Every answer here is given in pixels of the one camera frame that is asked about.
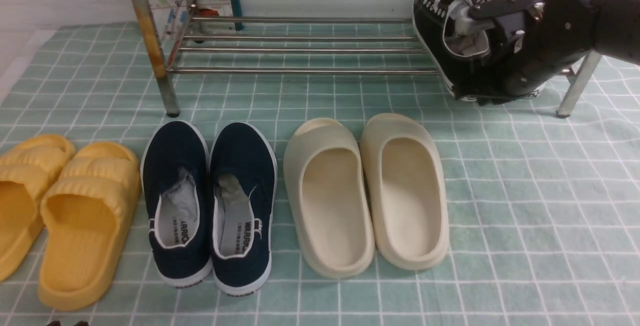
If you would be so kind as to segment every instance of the green checkered mat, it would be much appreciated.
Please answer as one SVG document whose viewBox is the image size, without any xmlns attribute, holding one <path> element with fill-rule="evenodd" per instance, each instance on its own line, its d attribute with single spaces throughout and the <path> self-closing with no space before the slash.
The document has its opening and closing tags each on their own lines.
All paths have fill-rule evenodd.
<svg viewBox="0 0 640 326">
<path fill-rule="evenodd" d="M 253 31 L 411 34 L 408 25 Z M 0 107 L 0 150 L 39 133 L 59 133 L 78 148 L 113 140 L 141 155 L 153 131 L 169 120 L 145 51 L 134 23 L 60 29 Z M 182 62 L 378 68 L 429 60 L 190 54 Z M 554 117 L 567 88 L 564 78 L 551 80 L 537 99 L 482 108 L 455 102 L 436 76 L 181 75 L 175 81 L 180 119 L 198 126 L 209 144 L 225 124 L 248 121 L 272 143 L 279 162 L 294 130 L 313 117 L 334 117 L 356 138 L 365 121 L 381 112 L 420 121 L 436 140 L 444 166 L 448 257 L 432 270 L 407 272 L 377 255 L 356 278 L 323 279 L 302 260 L 280 179 L 272 274 L 257 294 L 226 297 L 210 279 L 187 290 L 163 285 L 141 201 L 114 282 L 98 303 L 76 313 L 41 305 L 37 283 L 45 232 L 20 269 L 0 283 L 0 325 L 640 325 L 638 67 L 604 58 L 566 120 Z"/>
</svg>

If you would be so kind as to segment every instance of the robotic hand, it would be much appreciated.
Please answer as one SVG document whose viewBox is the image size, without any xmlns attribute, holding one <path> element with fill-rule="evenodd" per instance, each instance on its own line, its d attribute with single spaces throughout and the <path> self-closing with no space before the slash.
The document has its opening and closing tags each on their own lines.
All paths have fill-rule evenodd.
<svg viewBox="0 0 640 326">
<path fill-rule="evenodd" d="M 519 99 L 589 51 L 640 64 L 640 0 L 492 0 L 462 10 L 455 30 L 486 30 L 489 63 L 454 85 L 480 105 Z"/>
</svg>

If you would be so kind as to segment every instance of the black sneaker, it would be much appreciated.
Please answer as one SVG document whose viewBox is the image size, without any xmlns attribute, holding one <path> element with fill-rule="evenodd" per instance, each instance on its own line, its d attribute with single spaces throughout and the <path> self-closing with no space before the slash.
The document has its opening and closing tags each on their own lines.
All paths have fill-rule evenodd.
<svg viewBox="0 0 640 326">
<path fill-rule="evenodd" d="M 453 85 L 467 80 L 488 62 L 487 33 L 466 36 L 455 33 L 455 11 L 472 6 L 471 0 L 414 0 L 413 28 L 429 51 L 451 95 Z M 463 98 L 473 101 L 474 98 Z"/>
<path fill-rule="evenodd" d="M 213 268 L 206 229 L 207 144 L 193 125 L 172 121 L 146 147 L 140 176 L 155 265 L 172 287 L 196 285 Z"/>
<path fill-rule="evenodd" d="M 210 170 L 215 283 L 229 296 L 247 296 L 265 284 L 272 270 L 276 157 L 258 129 L 232 123 L 214 142 Z"/>
</svg>

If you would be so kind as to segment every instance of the shoe insole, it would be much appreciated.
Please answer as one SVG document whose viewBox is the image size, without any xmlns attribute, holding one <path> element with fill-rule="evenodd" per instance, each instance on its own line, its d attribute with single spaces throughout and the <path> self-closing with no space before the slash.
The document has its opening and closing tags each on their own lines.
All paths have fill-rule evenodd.
<svg viewBox="0 0 640 326">
<path fill-rule="evenodd" d="M 157 234 L 165 247 L 184 245 L 198 231 L 200 208 L 193 180 L 185 177 L 162 194 L 156 222 Z"/>
<path fill-rule="evenodd" d="M 382 150 L 382 215 L 389 240 L 404 257 L 432 251 L 441 233 L 434 162 L 420 143 L 394 139 Z"/>
<path fill-rule="evenodd" d="M 484 32 L 476 35 L 458 36 L 447 39 L 445 42 L 456 55 L 470 57 L 484 53 L 489 49 L 489 41 Z"/>
<path fill-rule="evenodd" d="M 251 204 L 249 200 L 231 205 L 225 205 L 222 202 L 220 207 L 223 209 L 219 214 L 219 217 L 222 217 L 220 254 L 222 256 L 241 255 L 251 246 L 251 234 L 254 232 Z"/>
<path fill-rule="evenodd" d="M 0 257 L 29 228 L 35 213 L 34 202 L 23 185 L 0 182 Z"/>
<path fill-rule="evenodd" d="M 48 207 L 57 226 L 48 236 L 43 277 L 55 290 L 82 290 L 109 258 L 114 214 L 103 201 L 77 195 L 51 197 Z"/>
<path fill-rule="evenodd" d="M 198 220 L 185 217 L 171 201 L 163 199 L 158 216 L 158 234 L 166 247 L 186 244 L 198 229 Z"/>
<path fill-rule="evenodd" d="M 309 162 L 302 179 L 301 213 L 309 242 L 329 267 L 347 267 L 366 249 L 361 173 L 347 149 L 330 149 Z"/>
</svg>

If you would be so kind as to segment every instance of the shoe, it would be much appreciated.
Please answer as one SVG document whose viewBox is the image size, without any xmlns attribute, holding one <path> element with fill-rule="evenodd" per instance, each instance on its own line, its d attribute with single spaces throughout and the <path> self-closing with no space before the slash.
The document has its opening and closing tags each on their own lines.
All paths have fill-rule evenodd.
<svg viewBox="0 0 640 326">
<path fill-rule="evenodd" d="M 375 244 L 401 269 L 434 267 L 449 248 L 442 163 L 422 125 L 398 114 L 378 114 L 360 140 Z"/>
<path fill-rule="evenodd" d="M 48 240 L 38 297 L 71 312 L 98 301 L 112 284 L 140 198 L 140 162 L 115 142 L 82 148 L 42 197 Z"/>
<path fill-rule="evenodd" d="M 213 268 L 207 144 L 192 124 L 172 121 L 159 128 L 146 147 L 140 174 L 153 259 L 167 285 L 192 287 Z"/>
<path fill-rule="evenodd" d="M 275 154 L 258 129 L 232 123 L 213 144 L 210 174 L 215 283 L 229 296 L 251 295 L 272 270 Z"/>
<path fill-rule="evenodd" d="M 42 196 L 76 153 L 59 135 L 40 135 L 0 155 L 0 281 L 18 269 L 44 224 Z"/>
<path fill-rule="evenodd" d="M 302 124 L 286 147 L 284 180 L 304 260 L 330 279 L 365 271 L 375 241 L 356 139 L 322 117 Z"/>
<path fill-rule="evenodd" d="M 471 0 L 414 0 L 413 5 L 415 34 L 438 67 L 449 93 L 454 95 L 453 85 L 471 77 L 489 61 L 487 33 L 455 33 L 455 12 L 458 8 L 470 7 Z"/>
</svg>

